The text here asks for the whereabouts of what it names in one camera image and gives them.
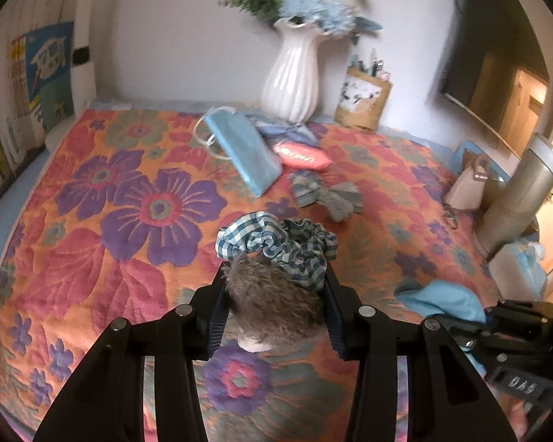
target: fuzzy brown hair accessory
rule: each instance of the fuzzy brown hair accessory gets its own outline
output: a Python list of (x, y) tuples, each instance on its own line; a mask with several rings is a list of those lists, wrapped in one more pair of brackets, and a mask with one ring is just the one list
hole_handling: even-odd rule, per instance
[(270, 262), (242, 255), (225, 273), (240, 329), (258, 344), (287, 347), (323, 330), (320, 297), (287, 280)]

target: blue checkered fabric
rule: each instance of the blue checkered fabric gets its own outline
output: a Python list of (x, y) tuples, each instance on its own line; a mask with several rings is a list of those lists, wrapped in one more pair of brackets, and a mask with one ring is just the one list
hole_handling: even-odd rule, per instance
[(228, 261), (262, 251), (289, 280), (317, 292), (324, 286), (327, 261), (336, 258), (338, 239), (309, 219), (279, 222), (271, 213), (257, 211), (222, 227), (215, 250)]

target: poster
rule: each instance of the poster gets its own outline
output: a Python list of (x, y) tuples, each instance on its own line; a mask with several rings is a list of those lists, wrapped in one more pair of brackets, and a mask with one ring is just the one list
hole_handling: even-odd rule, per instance
[(381, 96), (382, 88), (370, 81), (347, 75), (342, 94), (340, 95), (339, 107), (343, 110), (354, 113), (358, 103), (363, 99), (376, 99)]
[(74, 22), (67, 21), (33, 30), (11, 43), (10, 75), (18, 123), (18, 134), (12, 131), (13, 143), (26, 146), (25, 150), (41, 146), (59, 121), (74, 114), (73, 31)]

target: orange bedspread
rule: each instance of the orange bedspread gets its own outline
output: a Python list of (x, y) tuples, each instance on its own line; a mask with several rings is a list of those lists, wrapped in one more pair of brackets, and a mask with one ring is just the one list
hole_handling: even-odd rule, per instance
[[(323, 206), (296, 206), (290, 171), (254, 199), (229, 162), (192, 141), (196, 117), (89, 110), (35, 188), (0, 266), (0, 406), (26, 438), (107, 324), (152, 320), (189, 301), (218, 269), (218, 229), (250, 211), (324, 224), (339, 239), (340, 282), (393, 318), (420, 320), (393, 296), (406, 279), (450, 280), (495, 303), (472, 220), (459, 216), (455, 231), (442, 221), (452, 176), (429, 149), (310, 124), (335, 162), (326, 184), (353, 181), (364, 197), (364, 214), (336, 224)], [(234, 338), (228, 324), (213, 359), (196, 366), (209, 440), (343, 439), (355, 364), (341, 362), (326, 339), (249, 354)], [(155, 440), (152, 379), (148, 363), (146, 436)]]

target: blue towel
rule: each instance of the blue towel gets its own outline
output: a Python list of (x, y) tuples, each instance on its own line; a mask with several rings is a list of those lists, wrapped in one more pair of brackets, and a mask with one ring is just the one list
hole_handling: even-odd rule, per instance
[(280, 159), (242, 113), (218, 109), (205, 116), (205, 123), (252, 194), (260, 198), (281, 175)]
[[(395, 297), (410, 311), (425, 318), (434, 314), (447, 314), (458, 319), (485, 323), (485, 311), (473, 291), (440, 279), (422, 288), (415, 279), (404, 280), (396, 289)], [(475, 369), (485, 376), (485, 368), (461, 347)]]

